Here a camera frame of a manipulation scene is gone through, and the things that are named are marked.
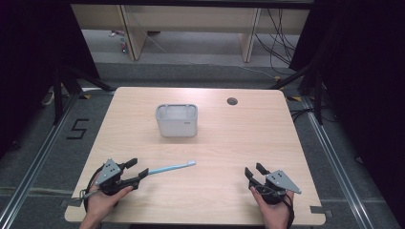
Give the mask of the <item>small colourful floor clutter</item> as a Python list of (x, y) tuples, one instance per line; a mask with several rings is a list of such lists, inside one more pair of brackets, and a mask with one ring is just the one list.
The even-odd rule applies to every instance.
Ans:
[(119, 37), (119, 42), (121, 46), (121, 51), (123, 53), (128, 53), (128, 47), (125, 39), (125, 32), (124, 31), (110, 31), (109, 37)]

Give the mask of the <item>person's right hand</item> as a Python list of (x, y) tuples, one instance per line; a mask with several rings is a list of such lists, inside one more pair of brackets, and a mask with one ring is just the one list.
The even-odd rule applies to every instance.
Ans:
[(287, 222), (288, 223), (288, 228), (292, 224), (291, 219), (292, 219), (292, 206), (293, 206), (293, 199), (294, 199), (294, 193), (291, 191), (287, 191), (287, 194), (285, 196), (285, 202), (280, 202), (275, 205), (269, 205), (267, 204), (262, 196), (256, 191), (255, 188), (250, 188), (250, 192), (254, 199), (256, 200), (261, 215), (262, 215), (262, 220), (265, 225), (265, 223), (269, 222)]

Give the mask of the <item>black metal stand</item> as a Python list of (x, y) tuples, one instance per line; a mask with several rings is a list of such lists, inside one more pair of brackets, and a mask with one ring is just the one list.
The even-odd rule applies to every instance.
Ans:
[(310, 92), (314, 92), (313, 112), (318, 124), (322, 125), (322, 75), (314, 63), (310, 63), (286, 79), (276, 82), (270, 89), (279, 90), (299, 78), (302, 78), (302, 81), (297, 91), (299, 95), (308, 95)]
[(62, 102), (62, 88), (65, 88), (71, 95), (78, 95), (83, 92), (77, 79), (81, 78), (85, 81), (99, 87), (106, 92), (114, 92), (116, 88), (103, 83), (99, 77), (91, 76), (78, 68), (69, 65), (60, 64), (54, 69), (53, 79), (53, 95), (54, 95), (54, 121), (57, 124), (64, 115), (64, 106)]

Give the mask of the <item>person's left hand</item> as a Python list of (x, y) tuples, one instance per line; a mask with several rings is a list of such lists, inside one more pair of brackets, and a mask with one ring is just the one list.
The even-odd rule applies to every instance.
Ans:
[(105, 219), (114, 206), (125, 196), (127, 196), (133, 189), (131, 187), (123, 188), (112, 196), (105, 195), (98, 190), (97, 186), (93, 186), (91, 191), (96, 191), (88, 198), (86, 216), (95, 216), (101, 220)]

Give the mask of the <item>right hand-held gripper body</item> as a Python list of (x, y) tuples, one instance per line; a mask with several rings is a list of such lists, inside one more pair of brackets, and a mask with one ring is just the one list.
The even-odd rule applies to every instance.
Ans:
[(264, 171), (265, 183), (256, 186), (256, 191), (262, 196), (267, 204), (277, 204), (284, 199), (287, 191), (302, 194), (301, 189), (288, 177), (278, 170), (275, 172)]

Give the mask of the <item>aluminium floor rail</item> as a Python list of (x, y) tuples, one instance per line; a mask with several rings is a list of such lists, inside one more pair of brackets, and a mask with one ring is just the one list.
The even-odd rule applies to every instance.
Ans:
[(342, 190), (347, 203), (349, 204), (353, 216), (360, 229), (374, 229), (374, 225), (370, 216), (361, 201), (359, 195), (355, 191), (352, 182), (344, 169), (338, 154), (336, 153), (329, 136), (327, 135), (324, 126), (315, 116), (315, 106), (311, 104), (310, 99), (305, 96), (303, 98), (303, 105), (305, 109), (312, 109), (309, 113), (309, 120), (316, 133), (320, 144), (326, 154), (330, 166), (336, 176), (340, 189)]
[(44, 140), (41, 148), (36, 154), (32, 164), (30, 165), (28, 171), (23, 176), (19, 185), (15, 188), (9, 203), (6, 208), (0, 214), (0, 229), (10, 229), (14, 219), (18, 215), (33, 183), (36, 181), (40, 170), (44, 166), (50, 151), (56, 140), (63, 129), (68, 115), (70, 114), (74, 104), (78, 100), (79, 95), (70, 95), (66, 101), (66, 104), (62, 110), (62, 115), (58, 121), (51, 127), (46, 139)]

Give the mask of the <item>light blue toothbrush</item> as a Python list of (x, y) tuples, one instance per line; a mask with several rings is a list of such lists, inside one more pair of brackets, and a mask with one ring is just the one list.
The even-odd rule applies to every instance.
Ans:
[(195, 160), (190, 160), (184, 164), (171, 165), (171, 166), (166, 166), (166, 167), (162, 167), (162, 168), (158, 168), (158, 169), (154, 169), (154, 170), (149, 170), (148, 176), (165, 173), (165, 172), (169, 172), (169, 171), (173, 171), (173, 170), (178, 170), (178, 169), (182, 169), (182, 168), (187, 168), (187, 167), (195, 166), (196, 164), (197, 164), (197, 162)]

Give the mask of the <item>black curtain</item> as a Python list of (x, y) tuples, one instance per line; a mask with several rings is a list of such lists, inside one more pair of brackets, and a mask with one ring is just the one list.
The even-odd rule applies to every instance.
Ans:
[(65, 0), (0, 0), (0, 158), (20, 137), (54, 79), (77, 90), (99, 74)]
[(405, 0), (352, 0), (321, 72), (336, 114), (405, 229)]

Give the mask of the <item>light wooden desk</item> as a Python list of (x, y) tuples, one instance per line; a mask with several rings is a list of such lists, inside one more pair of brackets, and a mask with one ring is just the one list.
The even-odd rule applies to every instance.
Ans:
[(73, 4), (83, 30), (123, 31), (129, 57), (140, 57), (149, 31), (228, 32), (239, 35), (242, 59), (250, 60), (256, 33), (299, 35), (307, 10), (264, 8), (155, 7)]

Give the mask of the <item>white plastic container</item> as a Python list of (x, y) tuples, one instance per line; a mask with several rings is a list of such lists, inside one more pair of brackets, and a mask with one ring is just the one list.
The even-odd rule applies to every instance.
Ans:
[(161, 104), (155, 118), (164, 137), (192, 137), (198, 132), (198, 107), (194, 104)]

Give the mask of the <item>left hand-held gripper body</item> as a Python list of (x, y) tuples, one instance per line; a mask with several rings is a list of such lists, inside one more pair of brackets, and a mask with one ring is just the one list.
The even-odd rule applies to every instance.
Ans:
[(105, 195), (112, 196), (116, 194), (121, 190), (119, 185), (121, 183), (121, 175), (123, 174), (124, 168), (124, 163), (118, 164), (109, 158), (101, 167), (95, 185)]

